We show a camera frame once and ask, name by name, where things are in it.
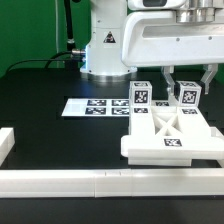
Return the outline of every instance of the black tabletop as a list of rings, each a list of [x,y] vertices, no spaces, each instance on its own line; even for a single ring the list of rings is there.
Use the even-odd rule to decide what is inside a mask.
[[[176,80],[201,78],[178,72]],[[153,85],[153,99],[166,99],[158,72],[139,72]],[[68,98],[128,98],[129,82],[102,85],[63,69],[16,69],[0,79],[0,128],[14,127],[16,145],[1,169],[124,169],[120,139],[128,118],[63,118]],[[224,131],[224,86],[213,81],[199,109]],[[193,167],[218,167],[193,161]],[[223,223],[223,197],[1,199],[0,223]]]

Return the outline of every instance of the white plastic part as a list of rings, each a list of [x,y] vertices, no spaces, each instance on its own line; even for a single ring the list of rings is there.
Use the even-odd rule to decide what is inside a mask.
[[[192,160],[190,159],[145,159],[145,158],[130,158],[128,157],[129,165],[148,165],[148,166],[191,166]]]
[[[0,130],[0,166],[15,144],[13,128],[2,128]]]
[[[173,9],[184,5],[186,0],[167,0],[163,6],[147,7],[143,4],[143,0],[128,0],[128,7],[131,10],[154,10],[154,9]]]
[[[223,63],[223,18],[219,13],[215,22],[183,26],[175,11],[132,13],[124,25],[122,61],[137,67]]]
[[[132,196],[224,194],[224,169],[132,170],[132,175]]]
[[[0,198],[178,195],[224,195],[224,169],[0,171]]]
[[[196,82],[178,81],[180,94],[178,96],[178,106],[197,107],[200,101],[201,86]]]
[[[133,83],[130,101],[136,95]],[[138,107],[139,113],[130,103],[129,135],[121,139],[121,154],[128,157],[129,164],[172,165],[174,161],[173,166],[177,166],[181,162],[188,165],[192,159],[224,159],[224,139],[196,107],[201,87],[195,82],[179,84],[179,101],[173,96],[167,102],[152,101],[147,108]]]
[[[94,197],[94,171],[0,171],[0,197]]]
[[[132,196],[131,170],[98,171],[95,176],[95,196]]]
[[[220,138],[155,136],[124,136],[121,154],[145,159],[224,159],[224,141]]]

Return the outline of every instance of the background wall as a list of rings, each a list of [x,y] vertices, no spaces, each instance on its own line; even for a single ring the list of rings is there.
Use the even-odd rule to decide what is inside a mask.
[[[90,40],[90,0],[71,1],[71,6],[76,44],[85,48]],[[66,50],[63,0],[0,0],[0,15],[0,77],[12,63],[48,59]],[[20,66],[43,67],[44,63]],[[216,79],[224,83],[224,65],[219,68]]]

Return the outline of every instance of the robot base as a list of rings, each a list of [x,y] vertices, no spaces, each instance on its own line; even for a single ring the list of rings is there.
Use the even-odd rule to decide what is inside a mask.
[[[130,68],[127,73],[116,72],[113,74],[96,74],[94,72],[90,72],[86,69],[85,65],[80,69],[81,77],[83,79],[96,81],[96,82],[103,82],[103,83],[110,83],[110,82],[122,82],[127,80],[135,80],[137,77],[137,68],[132,67]]]

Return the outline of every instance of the white frame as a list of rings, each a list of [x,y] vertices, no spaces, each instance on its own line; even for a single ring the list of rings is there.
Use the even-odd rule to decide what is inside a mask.
[[[10,150],[12,134],[5,136]],[[177,195],[224,195],[224,169],[0,171],[0,198]]]

